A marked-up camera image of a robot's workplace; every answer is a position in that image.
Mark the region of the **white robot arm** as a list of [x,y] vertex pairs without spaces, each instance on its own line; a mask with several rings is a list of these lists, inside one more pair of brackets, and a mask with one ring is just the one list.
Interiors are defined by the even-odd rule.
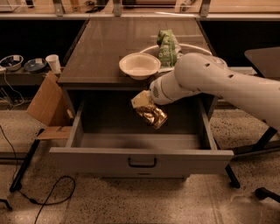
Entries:
[[200,93],[218,96],[280,130],[280,81],[234,72],[224,60],[195,52],[180,57],[172,71],[131,102],[133,108],[165,105]]

